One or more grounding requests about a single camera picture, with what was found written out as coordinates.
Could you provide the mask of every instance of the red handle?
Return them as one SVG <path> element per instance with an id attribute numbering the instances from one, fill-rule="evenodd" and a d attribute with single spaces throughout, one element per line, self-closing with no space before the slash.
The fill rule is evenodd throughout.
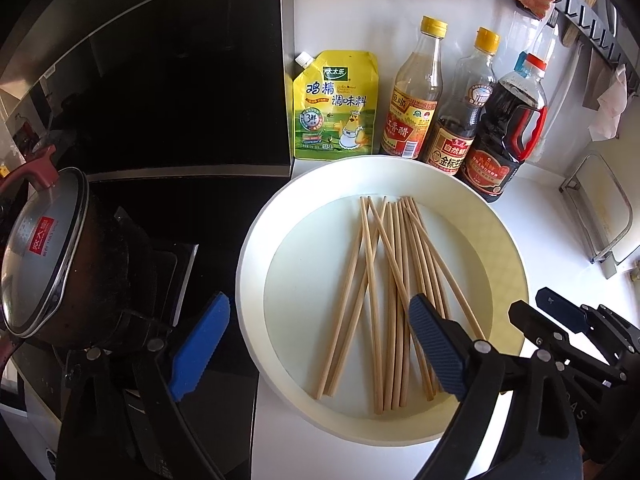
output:
<path id="1" fill-rule="evenodd" d="M 520 116 L 520 120 L 518 121 L 516 129 L 511 134 L 511 149 L 513 150 L 513 153 L 515 153 L 516 158 L 518 158 L 520 156 L 520 153 L 522 152 L 522 150 L 520 149 L 520 145 L 522 143 L 520 141 L 522 140 L 524 129 L 527 127 L 527 124 L 529 124 L 531 114 L 533 113 L 531 108 L 521 108 L 523 108 L 522 115 Z"/>
<path id="2" fill-rule="evenodd" d="M 540 116 L 538 117 L 538 122 L 536 122 L 535 129 L 531 133 L 531 138 L 529 139 L 529 142 L 527 143 L 524 150 L 522 150 L 522 153 L 520 153 L 520 155 L 518 156 L 518 160 L 520 162 L 527 160 L 529 158 L 529 155 L 531 155 L 533 149 L 536 147 L 536 144 L 540 140 L 540 135 L 542 134 L 542 128 L 545 126 L 545 120 L 546 106 L 540 108 Z"/>
<path id="3" fill-rule="evenodd" d="M 31 185 L 40 191 L 53 186 L 58 181 L 58 172 L 53 166 L 51 155 L 56 151 L 55 146 L 47 146 L 38 150 L 29 162 L 15 168 L 9 173 L 0 184 L 0 195 L 2 195 L 14 182 L 26 178 Z"/>

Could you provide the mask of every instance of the blue gripper pad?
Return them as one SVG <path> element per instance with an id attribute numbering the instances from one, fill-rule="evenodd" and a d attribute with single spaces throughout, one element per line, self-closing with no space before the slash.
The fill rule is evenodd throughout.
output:
<path id="1" fill-rule="evenodd" d="M 229 324 L 229 298 L 218 294 L 174 356 L 169 392 L 175 402 L 196 389 Z"/>
<path id="2" fill-rule="evenodd" d="M 538 291 L 536 306 L 574 334 L 589 333 L 589 323 L 584 309 L 574 305 L 550 288 L 545 287 Z"/>
<path id="3" fill-rule="evenodd" d="M 421 294 L 409 303 L 409 323 L 440 384 L 446 392 L 462 401 L 467 392 L 465 360 L 443 330 L 439 317 L 433 305 Z"/>

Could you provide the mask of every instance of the red bottle cap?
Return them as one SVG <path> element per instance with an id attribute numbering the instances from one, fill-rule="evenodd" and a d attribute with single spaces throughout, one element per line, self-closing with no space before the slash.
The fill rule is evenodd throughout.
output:
<path id="1" fill-rule="evenodd" d="M 539 68 L 544 72 L 546 70 L 546 63 L 542 61 L 539 57 L 534 56 L 533 54 L 527 54 L 525 60 L 529 61 L 533 66 Z"/>

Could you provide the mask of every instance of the pot lid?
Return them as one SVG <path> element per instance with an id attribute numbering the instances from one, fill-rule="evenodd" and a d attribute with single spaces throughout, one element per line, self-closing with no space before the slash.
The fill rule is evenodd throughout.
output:
<path id="1" fill-rule="evenodd" d="M 13 334 L 33 335 L 60 305 L 87 205 L 84 173 L 66 168 L 22 208 L 2 260 L 2 314 Z"/>

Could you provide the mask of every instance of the white plate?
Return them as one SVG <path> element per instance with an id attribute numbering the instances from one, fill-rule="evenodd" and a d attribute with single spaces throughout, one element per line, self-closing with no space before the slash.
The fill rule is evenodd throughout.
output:
<path id="1" fill-rule="evenodd" d="M 434 245 L 485 335 L 499 351 L 519 354 L 524 338 L 509 323 L 508 308 L 529 296 L 511 235 L 482 198 L 455 178 L 391 156 L 327 164 L 289 182 L 264 206 L 244 241 L 236 274 L 240 327 L 260 373 L 317 427 L 373 446 L 418 444 L 443 433 L 456 399 L 439 394 L 427 402 L 413 366 L 407 406 L 373 414 L 368 301 L 335 397 L 317 401 L 309 395 L 316 389 L 331 337 L 342 274 L 360 222 L 358 197 L 363 195 L 376 203 L 382 196 L 415 198 Z M 386 284 L 382 243 L 376 262 L 378 283 Z M 360 264 L 353 290 L 363 272 Z M 446 292 L 454 319 L 468 331 L 448 287 Z M 381 316 L 383 294 L 381 290 Z"/>

